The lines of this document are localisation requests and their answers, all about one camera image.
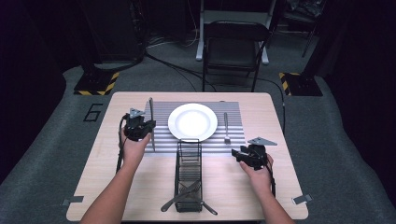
person's right arm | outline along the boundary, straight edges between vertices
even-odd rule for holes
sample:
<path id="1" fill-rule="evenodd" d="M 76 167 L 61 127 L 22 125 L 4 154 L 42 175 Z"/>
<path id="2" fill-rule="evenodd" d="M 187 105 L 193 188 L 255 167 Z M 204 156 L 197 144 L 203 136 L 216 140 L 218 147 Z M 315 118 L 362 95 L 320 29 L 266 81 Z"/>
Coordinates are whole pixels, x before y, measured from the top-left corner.
<path id="1" fill-rule="evenodd" d="M 273 159 L 268 155 L 268 165 L 271 167 Z M 258 197 L 262 206 L 262 212 L 265 217 L 265 222 L 268 224 L 277 223 L 294 223 L 289 214 L 280 205 L 277 199 L 274 197 L 271 191 L 271 176 L 268 170 L 264 167 L 260 170 L 253 170 L 251 167 L 246 165 L 243 161 L 240 161 L 242 169 L 247 173 L 250 184 Z"/>

dish rack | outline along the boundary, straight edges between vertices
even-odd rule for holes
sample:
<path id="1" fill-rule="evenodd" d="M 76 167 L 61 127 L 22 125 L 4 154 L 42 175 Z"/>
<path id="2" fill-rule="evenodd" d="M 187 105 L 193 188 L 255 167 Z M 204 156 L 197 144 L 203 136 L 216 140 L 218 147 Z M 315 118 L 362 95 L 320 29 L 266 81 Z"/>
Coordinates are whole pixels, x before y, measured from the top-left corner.
<path id="1" fill-rule="evenodd" d="M 176 210 L 182 212 L 201 212 L 202 193 L 202 146 L 199 139 L 180 139 L 177 142 L 175 174 L 175 196 L 193 184 L 200 184 L 181 201 L 175 203 Z"/>

forearm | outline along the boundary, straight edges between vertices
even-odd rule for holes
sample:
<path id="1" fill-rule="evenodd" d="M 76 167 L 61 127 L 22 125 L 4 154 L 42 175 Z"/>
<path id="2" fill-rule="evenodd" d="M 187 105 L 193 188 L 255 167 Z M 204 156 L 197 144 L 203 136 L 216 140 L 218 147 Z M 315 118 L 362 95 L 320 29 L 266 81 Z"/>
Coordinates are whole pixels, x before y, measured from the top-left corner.
<path id="1" fill-rule="evenodd" d="M 258 195 L 258 197 L 265 217 L 265 223 L 294 223 L 289 214 L 283 209 L 282 205 L 280 205 L 270 191 Z"/>
<path id="2" fill-rule="evenodd" d="M 81 223 L 120 223 L 136 168 L 123 165 L 90 206 Z"/>

plate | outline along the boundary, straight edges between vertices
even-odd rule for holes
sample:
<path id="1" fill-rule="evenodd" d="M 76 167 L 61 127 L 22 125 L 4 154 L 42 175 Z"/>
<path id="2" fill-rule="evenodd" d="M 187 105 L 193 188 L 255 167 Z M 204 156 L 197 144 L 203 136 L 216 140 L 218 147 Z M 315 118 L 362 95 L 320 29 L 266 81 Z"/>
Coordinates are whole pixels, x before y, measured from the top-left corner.
<path id="1" fill-rule="evenodd" d="M 168 127 L 177 139 L 199 139 L 202 142 L 215 132 L 218 118 L 215 112 L 205 105 L 186 104 L 172 111 Z"/>

striped placemat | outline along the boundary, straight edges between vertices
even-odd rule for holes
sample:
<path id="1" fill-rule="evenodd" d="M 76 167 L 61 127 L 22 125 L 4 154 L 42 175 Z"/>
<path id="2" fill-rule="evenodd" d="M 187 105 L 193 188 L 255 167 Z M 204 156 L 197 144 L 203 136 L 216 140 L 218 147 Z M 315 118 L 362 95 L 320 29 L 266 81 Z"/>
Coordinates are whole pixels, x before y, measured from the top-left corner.
<path id="1" fill-rule="evenodd" d="M 157 125 L 154 129 L 155 152 L 176 152 L 176 139 L 168 128 L 168 119 L 170 114 L 179 106 L 190 104 L 191 102 L 155 102 L 154 101 L 154 119 Z M 218 128 L 208 139 L 202 142 L 203 152 L 230 152 L 231 149 L 239 149 L 246 144 L 244 129 L 242 127 L 241 113 L 238 102 L 196 102 L 195 104 L 206 105 L 215 112 L 218 118 Z M 149 103 L 145 107 L 145 119 L 150 119 Z M 224 143 L 225 126 L 224 112 L 228 114 L 228 135 L 231 138 L 231 144 Z M 146 152 L 154 151 L 152 144 L 148 143 Z"/>

